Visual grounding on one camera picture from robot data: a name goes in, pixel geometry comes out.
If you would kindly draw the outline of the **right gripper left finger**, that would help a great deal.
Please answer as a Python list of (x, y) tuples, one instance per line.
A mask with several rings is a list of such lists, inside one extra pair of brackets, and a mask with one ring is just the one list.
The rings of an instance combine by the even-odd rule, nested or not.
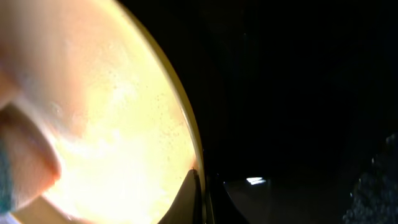
[(202, 205), (199, 175), (191, 169), (159, 224), (202, 224)]

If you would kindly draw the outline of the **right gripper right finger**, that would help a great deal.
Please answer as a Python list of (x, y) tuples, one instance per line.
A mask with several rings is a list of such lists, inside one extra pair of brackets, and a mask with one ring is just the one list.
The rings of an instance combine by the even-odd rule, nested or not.
[(340, 223), (340, 191), (331, 183), (295, 177), (207, 179), (215, 223)]

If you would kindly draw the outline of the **yellow plate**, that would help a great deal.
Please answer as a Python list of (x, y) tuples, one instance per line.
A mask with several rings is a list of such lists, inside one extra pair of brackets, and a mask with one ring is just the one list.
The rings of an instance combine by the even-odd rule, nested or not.
[(31, 223), (159, 223), (203, 156), (174, 68), (119, 1), (1, 2), (1, 110), (44, 134), (60, 178)]

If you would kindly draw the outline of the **green yellow sponge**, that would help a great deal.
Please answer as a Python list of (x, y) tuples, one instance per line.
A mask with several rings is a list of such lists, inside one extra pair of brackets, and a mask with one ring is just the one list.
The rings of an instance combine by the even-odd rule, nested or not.
[(1, 214), (27, 206), (60, 178), (59, 161), (40, 129), (16, 106), (1, 110)]

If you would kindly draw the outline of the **round black tray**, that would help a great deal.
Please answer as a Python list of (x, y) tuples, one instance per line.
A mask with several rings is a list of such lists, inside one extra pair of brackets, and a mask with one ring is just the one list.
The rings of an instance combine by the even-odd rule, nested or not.
[(187, 93), (206, 186), (316, 179), (340, 223), (397, 222), (396, 1), (124, 5)]

